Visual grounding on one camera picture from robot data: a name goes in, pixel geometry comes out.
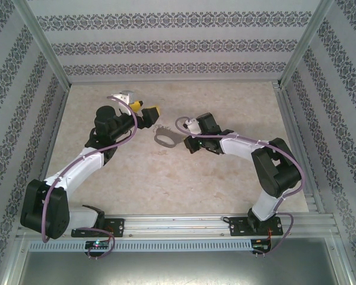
aluminum frame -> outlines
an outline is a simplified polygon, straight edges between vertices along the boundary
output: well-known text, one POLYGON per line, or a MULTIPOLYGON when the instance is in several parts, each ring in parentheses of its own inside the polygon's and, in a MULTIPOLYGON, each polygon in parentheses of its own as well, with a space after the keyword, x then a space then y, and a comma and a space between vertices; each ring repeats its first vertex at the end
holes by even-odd
MULTIPOLYGON (((303 156, 304 147, 301 143, 299 131, 295 125, 293 113, 288 104, 284 90, 281 90, 277 82, 273 82, 273 88, 277 97, 279 109, 282 114, 285 128, 288 132, 290 146, 298 162, 304 166, 307 176, 307 191, 305 192, 308 213, 293 213, 294 225, 287 238, 323 238, 328 248, 332 266, 341 285, 355 285, 356 280, 351 269, 347 253, 345 252, 336 221, 333 214, 325 214, 312 173, 309 172, 309 163, 303 156)), ((266 236, 232 237, 229 225, 222 221, 222 217, 245 217, 246 214, 206 214, 206 215, 115 215, 107 218, 125 219, 124 233, 117 241, 234 241, 265 238, 266 236)), ((282 228, 288 229, 290 218, 281 216, 282 228)), ((41 239, 40 233, 30 229, 19 227, 15 236, 14 246, 8 260, 4 277, 0 284, 19 284, 21 274, 26 263, 29 249, 35 241, 41 239)), ((58 239, 60 243, 72 241, 96 240, 95 238, 72 238, 63 235, 58 239)))
POLYGON ((59 62, 58 57, 52 48, 52 45, 47 40, 47 37, 40 26, 40 23, 37 21, 36 16, 34 16, 32 10, 30 9, 27 0, 13 0, 13 4, 26 23, 30 33, 47 59, 47 62, 52 67, 53 72, 59 80, 59 83, 66 91, 71 86, 69 78, 67 77, 62 64, 59 62))
POLYGON ((333 0, 320 0, 318 7, 316 8, 313 16, 311 17, 309 24, 307 25, 304 33, 302 34, 301 39, 299 40, 297 46, 294 49, 293 55, 291 55, 288 63, 286 64, 284 72, 282 73, 281 78, 279 79, 282 88, 284 88, 288 84, 292 74, 294 73, 295 69, 297 68, 299 62, 302 59, 303 54, 308 48, 311 39, 316 34, 317 29, 319 28, 332 4, 333 0))

metal profile bar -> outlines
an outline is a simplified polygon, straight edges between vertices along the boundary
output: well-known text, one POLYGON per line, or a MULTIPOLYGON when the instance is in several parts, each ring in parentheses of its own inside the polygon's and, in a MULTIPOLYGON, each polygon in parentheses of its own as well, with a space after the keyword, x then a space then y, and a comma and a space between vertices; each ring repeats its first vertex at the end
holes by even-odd
MULTIPOLYGON (((244 215, 225 215, 240 217, 244 215)), ((108 218, 125 219, 122 239, 232 239, 228 224, 222 221, 221 215, 207 216, 107 216, 108 218)), ((339 231, 332 214, 294 213, 294 226, 289 238, 328 237, 338 235, 339 231)), ((284 230, 288 229, 291 220, 281 217, 284 230)), ((27 228, 19 228, 17 239, 39 240, 40 234, 27 228)), ((263 236, 245 236, 243 239, 263 238, 263 236)), ((72 239, 69 234, 60 239, 72 239)))
POLYGON ((351 265, 348 259, 346 259, 347 254, 345 253, 341 238, 331 236, 326 238, 325 242, 338 284, 355 285, 356 279, 353 275, 351 265))
POLYGON ((311 172, 309 160, 306 157, 302 139, 298 126, 295 124, 295 117, 288 102, 286 91, 281 89, 278 84, 273 84, 274 92, 277 97, 278 107, 282 114, 282 120, 289 138, 290 147, 298 162, 302 165, 306 176, 306 189, 313 194, 315 204, 319 213, 325 213, 319 190, 316 186, 314 176, 311 172))
POLYGON ((59 60, 51 44, 49 43, 40 24, 30 9, 27 0, 13 0, 13 4, 15 5, 17 11, 20 13, 21 18, 24 20, 40 50, 43 52, 47 62, 52 67, 53 72, 57 76, 59 82, 62 84, 63 89, 67 90, 71 86, 67 74, 62 65, 59 63, 59 60))
MULTIPOLYGON (((116 252, 198 252, 198 251, 251 251, 250 239, 229 240, 117 240, 116 252)), ((52 240, 43 243, 41 240, 30 242, 29 252, 84 252, 85 241, 52 240)), ((107 249, 92 249, 92 252, 104 252, 107 249)))
POLYGON ((15 240, 11 255, 4 271, 4 276, 0 282, 2 285, 18 285, 23 273, 26 257, 29 248, 28 240, 15 240))
POLYGON ((220 78, 144 78, 144 79, 118 79, 117 77, 111 78, 100 78, 100 81, 86 81, 83 79, 75 79, 74 85, 76 86, 87 86, 87 85, 108 85, 108 84, 138 84, 138 83, 176 83, 176 82, 185 82, 185 81, 198 81, 200 83, 205 82, 240 82, 240 83, 266 83, 269 81, 275 81, 277 77, 264 78, 264 79, 228 79, 226 77, 220 78))
POLYGON ((286 64, 281 78, 279 79, 281 87, 285 87, 288 84, 293 72, 298 66, 304 52, 306 51, 312 38, 316 34, 317 29, 322 23, 332 3, 333 0, 320 0, 318 7, 316 8, 313 16, 311 17, 309 24, 307 25, 304 33, 302 34, 301 39, 295 47, 294 52, 291 55, 288 63, 286 64))
POLYGON ((313 204, 315 203, 314 195, 313 194, 304 194, 304 198, 306 199, 306 203, 313 204))
POLYGON ((60 112, 59 112, 59 116, 58 116, 57 121, 56 121, 56 123, 55 123, 56 125, 55 125, 54 132, 53 132, 53 134, 52 134, 52 140, 51 140, 51 142, 50 142, 49 150, 47 151, 46 158, 45 158, 45 164, 44 164, 44 166, 43 166, 42 173, 41 173, 41 175, 40 175, 40 178, 41 178, 41 179, 45 179, 45 178, 46 178, 47 170, 48 170, 48 168, 49 168, 50 161, 51 161, 51 159, 52 159, 55 142, 56 142, 56 140, 57 140, 57 135, 58 135, 59 127, 61 126, 62 117, 63 117, 63 113, 64 113, 64 111, 65 111, 65 107, 66 107, 66 103, 67 103, 67 98, 68 98, 69 92, 70 92, 70 87, 68 87, 68 88, 66 89, 65 95, 64 95, 64 97, 63 97, 63 102, 62 102, 62 105, 61 105, 61 110, 60 110, 60 112))

metal surface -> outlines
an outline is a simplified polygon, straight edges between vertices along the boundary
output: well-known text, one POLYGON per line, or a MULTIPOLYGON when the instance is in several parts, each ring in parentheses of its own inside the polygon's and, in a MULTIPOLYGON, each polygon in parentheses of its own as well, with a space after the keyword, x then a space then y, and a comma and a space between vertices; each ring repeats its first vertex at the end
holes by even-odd
MULTIPOLYGON (((29 252, 84 252, 84 240, 41 240, 30 242, 29 252)), ((251 251, 250 239, 232 240, 116 240, 115 252, 199 252, 199 251, 251 251)), ((103 252, 106 249, 92 249, 103 252)))
POLYGON ((324 213, 325 209, 323 208, 322 200, 320 199, 319 191, 316 186, 313 174, 310 171, 310 163, 306 157, 306 150, 304 149, 298 126, 295 123, 294 114, 288 102, 286 91, 282 90, 277 83, 273 83, 273 89, 277 97, 278 107, 282 115, 282 120, 284 121, 287 136, 289 138, 290 148, 293 151, 293 155, 302 166, 306 175, 307 182, 304 190, 305 194, 313 194, 317 211, 319 213, 324 213))
POLYGON ((23 273, 24 264, 28 257, 29 241, 16 240, 13 244, 11 255, 5 269, 1 284, 18 285, 23 273))
POLYGON ((20 284, 337 284, 322 239, 291 239, 274 255, 250 252, 117 252, 100 261, 82 253, 28 254, 20 284))
POLYGON ((281 78, 279 79, 281 82, 281 87, 285 87, 289 82, 293 72, 297 68, 299 61, 308 48, 311 39, 316 34, 316 30, 319 28, 320 23, 323 21, 332 3, 333 0, 320 0, 318 7, 311 17, 309 24, 307 25, 303 35, 301 36, 301 39, 295 47, 293 54, 286 64, 281 78))

metal plate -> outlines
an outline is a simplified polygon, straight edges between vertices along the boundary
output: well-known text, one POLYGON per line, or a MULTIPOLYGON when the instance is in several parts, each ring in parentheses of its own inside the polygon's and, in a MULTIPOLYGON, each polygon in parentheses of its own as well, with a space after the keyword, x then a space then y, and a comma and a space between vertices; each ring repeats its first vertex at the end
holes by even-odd
MULTIPOLYGON (((107 218, 104 220, 104 230, 113 233, 116 238, 122 238, 124 234, 124 219, 123 218, 107 218)), ((105 238, 108 237, 105 233, 99 233, 88 230, 72 230, 71 237, 73 238, 105 238)))
POLYGON ((337 280, 324 240, 288 239, 266 258, 256 258, 250 251, 114 251, 101 260, 93 261, 83 252, 30 252, 19 284, 53 283, 331 285, 337 284, 337 280))
POLYGON ((230 217, 228 219, 231 236, 267 236, 269 234, 268 229, 271 230, 272 236, 282 236, 284 234, 279 217, 265 221, 264 229, 259 230, 257 233, 248 225, 247 217, 230 217))

cable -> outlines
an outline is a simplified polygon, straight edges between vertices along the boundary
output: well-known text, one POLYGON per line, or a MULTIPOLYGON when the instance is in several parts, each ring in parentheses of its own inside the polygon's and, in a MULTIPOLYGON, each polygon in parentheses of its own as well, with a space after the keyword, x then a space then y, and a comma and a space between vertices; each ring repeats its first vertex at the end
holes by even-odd
POLYGON ((268 238, 266 240, 269 241, 268 246, 272 244, 272 230, 271 230, 271 228, 268 228, 268 238))
POLYGON ((259 145, 262 145, 264 147, 271 148, 272 150, 277 151, 278 153, 281 153, 283 156, 285 156, 288 160, 290 160, 295 165, 295 167, 298 169, 298 171, 300 173, 300 176, 301 176, 301 185, 296 190, 284 194, 281 197, 281 199, 278 201, 276 206, 274 207, 273 212, 277 212, 278 207, 286 199, 286 197, 292 196, 292 195, 300 192, 304 188, 304 185, 306 183, 306 177, 304 175, 302 167, 298 164, 298 162, 293 157, 291 157, 289 154, 287 154, 283 150, 279 149, 278 147, 274 147, 274 146, 272 146, 270 144, 267 144, 267 143, 265 143, 263 141, 254 140, 253 138, 243 137, 242 135, 239 135, 239 134, 237 134, 237 135, 233 135, 233 134, 228 134, 228 135, 196 135, 196 134, 193 134, 191 132, 187 132, 185 129, 182 129, 180 126, 178 126, 178 122, 180 120, 182 120, 182 119, 188 119, 190 121, 189 117, 185 117, 185 116, 184 117, 179 117, 175 121, 175 126, 179 131, 183 132, 186 135, 191 135, 191 136, 197 137, 197 138, 234 138, 236 140, 244 140, 244 141, 251 142, 253 144, 259 144, 259 145))
POLYGON ((271 254, 272 252, 276 251, 281 245, 282 243, 284 242, 285 238, 289 235, 290 231, 291 231, 291 228, 293 228, 293 224, 294 224, 294 216, 290 213, 277 213, 277 215, 286 215, 286 216, 289 216, 291 221, 290 221, 290 225, 289 225, 289 228, 287 229, 287 231, 285 232, 284 236, 281 238, 281 240, 277 243, 277 245, 272 248, 270 251, 268 252, 263 252, 263 251, 260 251, 258 249, 253 249, 254 251, 260 253, 260 254, 263 254, 264 257, 265 255, 268 255, 268 254, 271 254))
MULTIPOLYGON (((281 244, 283 243, 283 241, 285 240, 285 238, 287 237, 287 235, 289 234, 291 228, 293 227, 293 224, 294 224, 294 217, 292 214, 290 213, 278 213, 277 212, 277 209, 278 207, 282 204, 282 202, 286 199, 286 197, 289 197, 289 196, 292 196, 298 192, 300 192, 304 186, 305 186, 305 183, 306 183, 306 177, 304 175, 304 172, 303 172, 303 169, 302 167, 298 164, 298 162, 293 158, 291 157, 288 153, 284 152, 283 150, 277 148, 277 147, 274 147, 270 144, 267 144, 263 141, 257 141, 257 140, 254 140, 252 138, 247 138, 247 137, 243 137, 242 135, 232 135, 232 134, 228 134, 228 135, 196 135, 196 134, 193 134, 191 132, 187 132, 185 129, 182 129, 180 126, 178 126, 178 122, 182 119, 185 119, 185 120, 189 120, 190 121, 190 118, 189 117, 179 117, 178 119, 176 119, 175 121, 175 126, 176 128, 183 132, 184 134, 186 135, 191 135, 192 137, 198 137, 198 138, 234 138, 236 140, 245 140, 245 141, 248 141, 248 142, 251 142, 251 143, 254 143, 254 144, 259 144, 259 145, 262 145, 264 147, 268 147, 268 148, 271 148, 272 150, 274 151, 277 151, 279 153, 281 153, 283 156, 285 156, 288 160, 290 160, 295 166, 296 168, 298 169, 299 173, 300 173, 300 176, 301 176, 301 185, 294 191, 291 191, 287 194, 284 194, 281 199, 277 202, 276 206, 274 207, 273 209, 273 212, 277 213, 277 214, 280 214, 280 215, 286 215, 286 216, 290 216, 290 219, 291 219, 291 223, 289 225, 289 228, 288 230, 286 231, 286 233, 284 234, 284 236, 282 237, 282 239, 278 242, 278 244, 269 251, 269 253, 272 253, 273 251, 275 251, 277 248, 279 248, 281 246, 281 244)), ((257 252, 260 252, 262 254, 265 254, 264 252, 262 251, 259 251, 258 249, 254 249, 255 251, 257 252)))
POLYGON ((129 132, 130 132, 130 134, 127 137, 123 138, 122 140, 118 141, 117 143, 122 143, 124 140, 129 138, 132 135, 132 130, 130 129, 129 132))
POLYGON ((93 229, 92 227, 80 227, 78 230, 90 230, 90 231, 93 231, 93 232, 99 232, 99 233, 105 233, 106 235, 109 235, 109 240, 112 238, 113 240, 113 243, 112 243, 112 246, 111 248, 106 251, 105 253, 103 253, 102 255, 100 256, 91 256, 90 255, 90 252, 92 249, 94 249, 94 247, 90 247, 88 249, 88 252, 87 252, 87 255, 88 255, 88 259, 92 259, 94 258, 95 260, 98 260, 100 258, 103 258, 103 257, 106 257, 108 254, 110 254, 112 252, 112 250, 115 248, 115 237, 113 236, 112 233, 106 231, 106 230, 101 230, 101 229, 93 229))
MULTIPOLYGON (((110 145, 108 147, 103 147, 99 150, 94 150, 90 153, 87 153, 85 156, 81 156, 79 158, 77 158, 76 160, 74 160, 72 163, 70 163, 69 165, 67 165, 67 167, 61 172, 61 174, 54 180, 54 182, 51 184, 47 194, 46 194, 46 197, 45 197, 45 202, 43 204, 43 209, 42 209, 42 223, 41 223, 41 235, 42 235, 42 241, 44 243, 47 243, 50 239, 50 237, 47 237, 46 236, 46 213, 47 213, 47 206, 49 205, 49 201, 50 201, 50 196, 55 188, 55 185, 57 185, 58 182, 61 181, 61 179, 63 178, 63 176, 67 173, 67 171, 69 171, 74 165, 76 165, 78 162, 80 162, 81 160, 84 160, 86 157, 88 156, 92 156, 93 154, 96 154, 96 153, 99 153, 99 152, 102 152, 102 151, 105 151, 105 150, 110 150, 111 148, 115 148, 115 147, 119 147, 120 145, 123 145, 125 144, 126 142, 130 141, 136 134, 136 130, 137 130, 137 127, 138 127, 138 124, 137 124, 137 117, 136 117, 136 114, 135 112, 133 112, 132 108, 129 107, 125 102, 121 101, 120 99, 118 98, 115 98, 115 97, 112 97, 112 96, 108 96, 107 99, 111 99, 113 101, 117 101, 119 102, 120 104, 123 104, 131 113, 133 119, 135 120, 135 128, 134 128, 134 131, 133 133, 130 134, 130 136, 128 136, 127 138, 125 138, 123 141, 120 141, 120 142, 117 142, 116 144, 113 144, 113 145, 110 145)), ((104 232, 108 235, 111 235, 110 232, 107 232, 107 231, 103 231, 103 230, 100 230, 101 232, 104 232)))

